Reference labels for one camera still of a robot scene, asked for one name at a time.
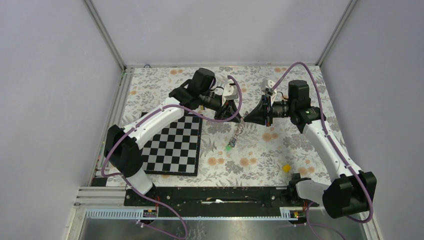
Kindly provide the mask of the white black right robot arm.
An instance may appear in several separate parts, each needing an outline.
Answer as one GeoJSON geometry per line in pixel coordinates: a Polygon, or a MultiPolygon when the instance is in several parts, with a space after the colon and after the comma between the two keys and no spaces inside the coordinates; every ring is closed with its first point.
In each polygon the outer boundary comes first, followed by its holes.
{"type": "Polygon", "coordinates": [[[272,80],[262,82],[260,101],[244,121],[270,127],[276,118],[289,118],[312,144],[331,181],[323,184],[293,174],[287,186],[287,201],[293,206],[313,201],[334,219],[362,212],[372,214],[377,179],[371,171],[364,172],[337,142],[321,109],[311,105],[308,83],[291,80],[288,99],[281,101],[276,100],[275,85],[272,80]]]}

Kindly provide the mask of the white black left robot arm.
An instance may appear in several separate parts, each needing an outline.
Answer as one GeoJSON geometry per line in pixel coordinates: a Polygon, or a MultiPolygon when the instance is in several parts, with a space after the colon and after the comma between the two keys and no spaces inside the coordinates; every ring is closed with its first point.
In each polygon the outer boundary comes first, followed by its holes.
{"type": "Polygon", "coordinates": [[[140,150],[148,140],[164,127],[191,113],[204,120],[208,117],[197,113],[199,106],[213,110],[215,123],[225,123],[238,118],[243,98],[239,83],[229,75],[222,94],[213,94],[216,83],[214,72],[206,68],[196,70],[192,78],[173,89],[157,107],[138,120],[119,127],[114,124],[106,133],[104,144],[104,165],[110,163],[118,172],[116,175],[136,192],[136,199],[144,206],[155,200],[154,184],[142,169],[140,150]]]}

